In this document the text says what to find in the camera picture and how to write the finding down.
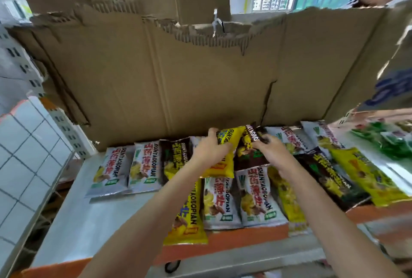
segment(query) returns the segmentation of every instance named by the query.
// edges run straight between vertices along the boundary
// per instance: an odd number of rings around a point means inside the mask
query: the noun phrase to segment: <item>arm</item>
[[[342,212],[315,179],[286,150],[267,135],[269,144],[253,143],[295,191],[306,220],[322,244],[327,261],[339,277],[405,277]]]
[[[145,277],[194,183],[231,148],[218,145],[211,128],[189,162],[109,238],[79,278]]]

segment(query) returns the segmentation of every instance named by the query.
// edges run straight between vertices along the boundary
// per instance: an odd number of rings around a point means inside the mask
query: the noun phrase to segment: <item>person's right hand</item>
[[[287,179],[287,173],[293,166],[300,166],[299,162],[286,149],[286,146],[279,140],[279,138],[265,134],[264,137],[268,143],[261,141],[252,142],[252,146],[259,149],[273,166],[275,166],[281,176]]]

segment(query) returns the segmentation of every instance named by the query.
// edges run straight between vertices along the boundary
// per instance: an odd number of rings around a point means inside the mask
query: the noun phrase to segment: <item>person's left hand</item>
[[[233,144],[230,142],[218,144],[217,131],[217,128],[210,128],[208,136],[204,137],[193,151],[192,160],[199,162],[205,169],[221,161],[230,150],[233,150]]]

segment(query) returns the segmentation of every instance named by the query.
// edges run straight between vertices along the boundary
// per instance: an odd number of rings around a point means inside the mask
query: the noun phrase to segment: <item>orange shelf edge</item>
[[[371,222],[377,219],[399,216],[412,212],[412,201],[394,203],[387,208],[365,205],[350,210],[347,215],[356,224]],[[412,231],[404,236],[412,236]],[[288,238],[288,225],[277,227],[243,228],[236,230],[209,233],[207,245],[172,245],[163,247],[154,260],[153,265],[161,265],[170,261],[184,260],[229,249],[241,248],[267,241]],[[91,258],[68,261],[65,263],[34,267],[22,272],[24,278],[76,278]]]

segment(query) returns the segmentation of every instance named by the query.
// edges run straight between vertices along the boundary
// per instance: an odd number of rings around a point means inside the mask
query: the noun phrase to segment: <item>hand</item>
[[[273,166],[275,166],[281,176],[287,179],[290,169],[293,166],[300,166],[299,162],[286,149],[286,146],[279,140],[279,138],[265,134],[263,137],[268,141],[267,144],[261,141],[252,142],[252,146],[259,149]]]
[[[205,169],[221,161],[229,151],[233,150],[230,142],[218,145],[217,131],[217,128],[210,128],[208,136],[204,137],[193,151],[192,160],[199,162]]]

